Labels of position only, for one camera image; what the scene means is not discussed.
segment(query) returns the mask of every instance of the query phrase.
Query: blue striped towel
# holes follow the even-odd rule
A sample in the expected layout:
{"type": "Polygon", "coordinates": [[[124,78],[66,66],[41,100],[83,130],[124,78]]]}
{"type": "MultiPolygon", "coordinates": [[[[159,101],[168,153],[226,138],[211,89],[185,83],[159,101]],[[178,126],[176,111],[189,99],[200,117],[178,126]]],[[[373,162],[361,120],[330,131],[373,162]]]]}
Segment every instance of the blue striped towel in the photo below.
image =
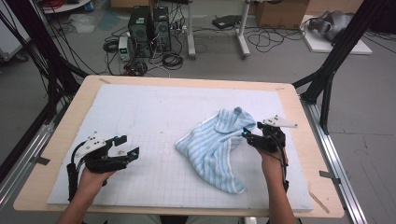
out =
{"type": "Polygon", "coordinates": [[[233,176],[230,152],[241,142],[243,128],[252,130],[255,125],[253,117],[241,107],[221,109],[180,139],[176,149],[190,160],[204,181],[229,193],[242,193],[245,188],[233,176]]]}

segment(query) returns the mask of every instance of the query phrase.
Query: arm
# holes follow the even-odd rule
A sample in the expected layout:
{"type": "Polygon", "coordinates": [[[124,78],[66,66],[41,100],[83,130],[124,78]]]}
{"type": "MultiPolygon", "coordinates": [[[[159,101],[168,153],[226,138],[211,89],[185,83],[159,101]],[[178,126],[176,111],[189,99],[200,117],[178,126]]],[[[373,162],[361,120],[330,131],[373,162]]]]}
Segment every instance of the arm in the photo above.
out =
{"type": "Polygon", "coordinates": [[[295,224],[294,214],[283,189],[282,168],[278,152],[269,154],[258,149],[262,156],[262,171],[267,181],[271,224],[295,224]]]}
{"type": "Polygon", "coordinates": [[[94,174],[87,168],[84,168],[76,195],[72,202],[66,207],[57,223],[80,224],[88,208],[93,203],[96,194],[102,187],[103,182],[114,173],[115,172],[94,174]]]}

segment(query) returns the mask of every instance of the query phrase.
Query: cutting mat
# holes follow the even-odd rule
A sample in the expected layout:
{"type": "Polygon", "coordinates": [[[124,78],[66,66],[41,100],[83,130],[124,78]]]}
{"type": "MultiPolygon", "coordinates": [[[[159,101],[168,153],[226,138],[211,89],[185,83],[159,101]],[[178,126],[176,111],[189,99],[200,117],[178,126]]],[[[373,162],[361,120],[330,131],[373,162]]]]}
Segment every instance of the cutting mat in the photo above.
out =
{"type": "MultiPolygon", "coordinates": [[[[195,126],[219,113],[241,106],[255,120],[274,115],[285,118],[275,91],[248,91],[183,87],[104,85],[96,95],[67,152],[48,203],[68,204],[66,164],[73,149],[99,132],[105,139],[127,135],[128,142],[110,150],[110,156],[140,147],[140,156],[116,172],[95,198],[98,205],[192,208],[268,209],[268,195],[257,151],[242,141],[231,153],[233,174],[246,190],[229,194],[207,184],[189,161],[175,150],[175,142],[195,126]]],[[[304,174],[289,129],[288,197],[294,211],[313,209],[304,174]]]]}

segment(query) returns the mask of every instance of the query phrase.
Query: wooden table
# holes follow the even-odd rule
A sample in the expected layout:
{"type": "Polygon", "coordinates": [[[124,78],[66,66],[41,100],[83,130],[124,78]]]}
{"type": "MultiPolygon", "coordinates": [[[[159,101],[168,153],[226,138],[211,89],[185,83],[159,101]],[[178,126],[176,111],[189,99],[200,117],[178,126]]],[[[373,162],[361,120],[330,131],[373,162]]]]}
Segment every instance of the wooden table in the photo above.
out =
{"type": "MultiPolygon", "coordinates": [[[[314,204],[313,211],[295,213],[295,216],[342,217],[344,215],[343,206],[340,203],[332,180],[319,176],[319,171],[328,171],[328,169],[321,156],[298,94],[292,85],[284,83],[108,76],[89,76],[85,78],[72,104],[67,109],[62,121],[42,154],[43,158],[50,159],[50,163],[46,166],[41,164],[35,166],[14,203],[16,210],[63,211],[65,209],[63,205],[47,204],[47,199],[57,178],[65,153],[71,147],[78,128],[90,109],[97,91],[102,85],[106,84],[277,91],[284,108],[285,116],[299,124],[298,129],[290,129],[290,134],[292,135],[300,163],[304,170],[305,180],[314,204]]],[[[268,216],[266,211],[249,209],[92,206],[89,211],[160,215],[268,216]]]]}

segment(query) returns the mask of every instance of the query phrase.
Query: black metal frame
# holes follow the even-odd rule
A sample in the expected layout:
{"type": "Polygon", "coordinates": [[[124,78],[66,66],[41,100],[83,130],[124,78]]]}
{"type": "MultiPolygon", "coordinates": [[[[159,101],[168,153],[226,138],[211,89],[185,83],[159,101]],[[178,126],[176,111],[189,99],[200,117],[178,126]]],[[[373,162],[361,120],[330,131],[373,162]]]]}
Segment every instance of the black metal frame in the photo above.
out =
{"type": "Polygon", "coordinates": [[[3,182],[15,162],[27,148],[40,126],[50,122],[57,114],[56,105],[61,97],[73,96],[78,91],[79,84],[72,73],[80,77],[86,77],[88,75],[88,73],[82,71],[62,57],[60,51],[48,34],[43,21],[37,15],[37,12],[29,0],[6,0],[6,2],[9,9],[14,13],[26,33],[35,43],[39,54],[41,54],[45,62],[39,63],[36,61],[35,58],[37,54],[35,54],[29,44],[25,42],[24,38],[7,23],[7,19],[3,15],[0,15],[0,19],[32,57],[40,74],[48,79],[47,94],[49,101],[23,135],[19,143],[12,149],[5,161],[0,165],[0,183],[3,182]]]}
{"type": "Polygon", "coordinates": [[[326,134],[329,134],[328,118],[334,75],[388,1],[364,0],[319,70],[293,83],[294,88],[297,89],[311,82],[306,92],[301,94],[301,99],[309,104],[315,104],[323,92],[320,126],[326,134]]]}

